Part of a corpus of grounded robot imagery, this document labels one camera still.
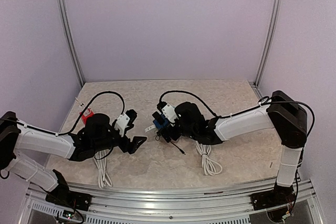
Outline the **blue cube socket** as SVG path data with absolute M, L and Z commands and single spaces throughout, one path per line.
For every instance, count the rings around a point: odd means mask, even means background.
M 161 117 L 161 119 L 159 119 L 159 120 L 158 120 L 158 118 L 157 119 L 155 118 L 153 120 L 153 123 L 154 123 L 157 130 L 160 130 L 160 129 L 162 129 L 162 128 L 164 128 L 164 127 L 166 127 L 170 124 L 168 119 L 163 114 L 161 114 L 160 117 Z

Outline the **white USB charger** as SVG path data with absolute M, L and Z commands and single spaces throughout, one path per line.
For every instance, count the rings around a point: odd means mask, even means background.
M 151 131 L 151 130 L 155 130 L 155 129 L 156 129 L 156 126 L 155 126 L 155 125 L 151 125 L 151 126 L 145 128 L 144 131 L 147 133 L 147 132 L 149 132 L 149 131 Z

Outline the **black power adapter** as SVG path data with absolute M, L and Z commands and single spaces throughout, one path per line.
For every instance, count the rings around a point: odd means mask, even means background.
M 159 123 L 159 124 L 162 124 L 164 122 L 161 114 L 159 112 L 154 112 L 152 114 L 152 116 L 154 117 L 154 119 Z

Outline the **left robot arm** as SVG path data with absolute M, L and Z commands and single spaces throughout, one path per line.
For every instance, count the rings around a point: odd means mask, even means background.
M 38 151 L 73 162 L 93 158 L 101 151 L 112 152 L 115 147 L 133 154 L 146 141 L 144 136 L 133 139 L 126 136 L 136 118 L 133 109 L 123 109 L 113 122 L 106 114 L 95 113 L 74 134 L 72 130 L 56 133 L 34 127 L 19 120 L 15 112 L 8 111 L 1 117 L 1 170 L 39 186 L 46 192 L 47 202 L 88 210 L 90 194 L 71 191 L 61 172 L 45 168 L 20 151 Z

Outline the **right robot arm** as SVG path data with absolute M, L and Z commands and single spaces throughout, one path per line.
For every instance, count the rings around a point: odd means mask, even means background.
M 220 116 L 210 110 L 213 118 L 209 120 L 191 102 L 172 106 L 159 98 L 157 109 L 153 116 L 159 125 L 158 134 L 167 142 L 183 136 L 199 145 L 212 146 L 241 135 L 274 129 L 282 145 L 275 185 L 265 193 L 252 194 L 253 208 L 259 210 L 282 204 L 295 205 L 297 173 L 307 138 L 313 129 L 307 126 L 308 114 L 315 116 L 307 104 L 277 90 L 270 97 L 261 98 L 256 106 L 233 114 Z

